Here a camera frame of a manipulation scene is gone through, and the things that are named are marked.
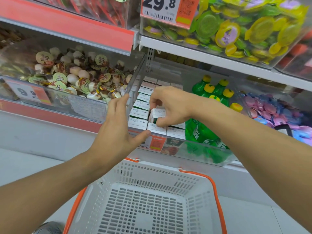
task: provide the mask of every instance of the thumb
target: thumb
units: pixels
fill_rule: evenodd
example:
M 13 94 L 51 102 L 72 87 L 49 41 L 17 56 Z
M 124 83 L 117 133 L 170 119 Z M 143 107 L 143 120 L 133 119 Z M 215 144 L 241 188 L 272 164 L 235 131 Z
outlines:
M 158 127 L 165 127 L 165 126 L 170 126 L 170 125 L 175 125 L 176 123 L 174 120 L 168 116 L 166 117 L 159 117 L 156 121 L 156 125 Z
M 136 137 L 131 139 L 131 144 L 134 148 L 138 147 L 140 144 L 142 144 L 150 135 L 150 130 L 142 131 L 140 134 L 138 134 Z

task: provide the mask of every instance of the price label 29.8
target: price label 29.8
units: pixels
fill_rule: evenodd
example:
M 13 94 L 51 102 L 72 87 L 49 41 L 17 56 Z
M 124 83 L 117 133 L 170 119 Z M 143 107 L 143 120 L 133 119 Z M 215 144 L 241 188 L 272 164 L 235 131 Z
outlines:
M 142 0 L 141 16 L 189 29 L 199 0 Z
M 51 105 L 43 88 L 9 78 L 4 80 L 19 98 Z

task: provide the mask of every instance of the white plastic basket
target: white plastic basket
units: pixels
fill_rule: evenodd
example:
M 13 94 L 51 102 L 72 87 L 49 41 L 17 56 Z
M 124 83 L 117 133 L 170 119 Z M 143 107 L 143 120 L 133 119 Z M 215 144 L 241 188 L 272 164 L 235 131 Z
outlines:
M 226 234 L 214 181 L 126 158 L 82 190 L 64 234 Z

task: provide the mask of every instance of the tiled floor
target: tiled floor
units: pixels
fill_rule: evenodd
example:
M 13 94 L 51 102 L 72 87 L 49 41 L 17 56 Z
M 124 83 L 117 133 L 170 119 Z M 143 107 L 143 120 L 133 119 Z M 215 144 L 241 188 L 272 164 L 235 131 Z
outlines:
M 0 149 L 0 186 L 55 166 L 62 161 Z M 48 221 L 66 222 L 73 197 Z M 219 197 L 228 234 L 308 234 L 282 209 L 228 197 Z

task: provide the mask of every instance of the barcode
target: barcode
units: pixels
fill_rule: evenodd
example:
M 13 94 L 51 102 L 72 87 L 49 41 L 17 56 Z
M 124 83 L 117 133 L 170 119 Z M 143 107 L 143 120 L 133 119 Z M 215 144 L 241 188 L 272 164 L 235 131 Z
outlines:
M 171 18 L 171 17 L 165 16 L 165 15 L 160 15 L 160 14 L 150 12 L 150 11 L 144 11 L 144 15 L 149 15 L 153 18 L 162 19 L 162 20 L 169 21 L 169 22 L 173 21 L 173 18 Z

